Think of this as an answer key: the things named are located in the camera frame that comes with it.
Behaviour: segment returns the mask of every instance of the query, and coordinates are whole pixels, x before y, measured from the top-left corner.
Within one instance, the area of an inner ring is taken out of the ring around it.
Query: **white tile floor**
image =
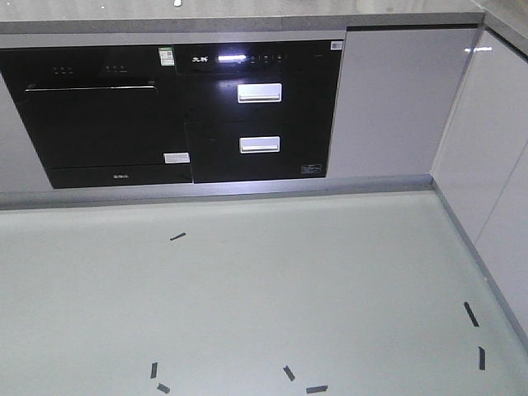
[[[0,277],[1,395],[528,394],[429,191],[4,211]]]

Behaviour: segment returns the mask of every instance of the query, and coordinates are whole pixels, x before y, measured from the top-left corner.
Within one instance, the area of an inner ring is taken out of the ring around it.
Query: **black tape mark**
[[[282,370],[284,370],[286,375],[288,375],[288,378],[290,379],[290,381],[293,381],[295,379],[294,373],[291,371],[290,367],[288,366],[283,367]]]
[[[476,328],[479,328],[479,327],[480,327],[479,322],[477,321],[475,315],[473,314],[473,310],[472,310],[471,307],[469,306],[469,303],[464,303],[464,307],[465,307],[466,312],[467,312],[468,315],[469,315],[469,318],[471,319],[471,322],[473,322],[473,325],[474,325]]]
[[[176,237],[171,238],[171,241],[174,241],[175,239],[178,239],[178,238],[181,238],[181,237],[185,237],[185,236],[186,236],[186,233],[180,233]]]
[[[481,346],[478,347],[478,369],[486,370],[486,351]]]
[[[156,378],[158,375],[158,363],[155,362],[152,364],[152,367],[150,368],[150,378]]]
[[[314,386],[313,388],[306,388],[307,394],[317,394],[319,392],[326,392],[328,389],[328,385],[323,386]]]
[[[161,390],[165,394],[168,394],[171,389],[168,386],[165,386],[164,384],[158,384],[158,390]]]

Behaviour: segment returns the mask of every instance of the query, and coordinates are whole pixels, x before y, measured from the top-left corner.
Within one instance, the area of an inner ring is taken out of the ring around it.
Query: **built-in dishwasher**
[[[170,45],[11,49],[0,64],[54,188],[192,181]]]
[[[4,49],[54,188],[324,177],[341,40]]]

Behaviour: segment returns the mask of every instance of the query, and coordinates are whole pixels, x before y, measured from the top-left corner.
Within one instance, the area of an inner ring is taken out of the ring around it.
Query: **countertop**
[[[485,22],[528,53],[526,0],[4,0],[0,34],[342,30]]]

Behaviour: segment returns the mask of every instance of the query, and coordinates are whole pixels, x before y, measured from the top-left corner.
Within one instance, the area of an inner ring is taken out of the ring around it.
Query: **label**
[[[159,47],[159,60],[162,66],[174,66],[174,53],[172,47]]]
[[[330,50],[341,51],[343,49],[343,40],[335,40],[330,43]]]
[[[311,165],[301,165],[300,174],[301,175],[315,175],[323,171],[323,165],[320,163],[313,163]]]
[[[189,163],[189,153],[165,153],[163,155],[165,163]]]

